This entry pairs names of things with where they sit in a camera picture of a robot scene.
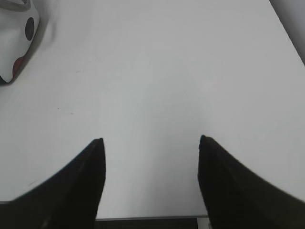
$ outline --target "floor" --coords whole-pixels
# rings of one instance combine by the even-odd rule
[[[95,229],[211,229],[208,218],[96,221]]]

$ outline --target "table surface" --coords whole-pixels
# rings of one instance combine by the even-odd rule
[[[1,201],[103,137],[97,218],[206,215],[201,134],[305,200],[305,70],[268,0],[54,0],[46,12],[39,47],[0,87]]]

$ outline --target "wall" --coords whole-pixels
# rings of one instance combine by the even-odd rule
[[[305,63],[305,0],[270,0],[303,63]]]

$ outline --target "black dot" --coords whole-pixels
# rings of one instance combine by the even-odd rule
[[[25,36],[30,41],[32,40],[34,35],[34,19],[29,18],[27,23],[25,24]]]

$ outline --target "dark floor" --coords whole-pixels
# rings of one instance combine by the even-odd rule
[[[95,229],[198,229],[197,218],[97,221]]]

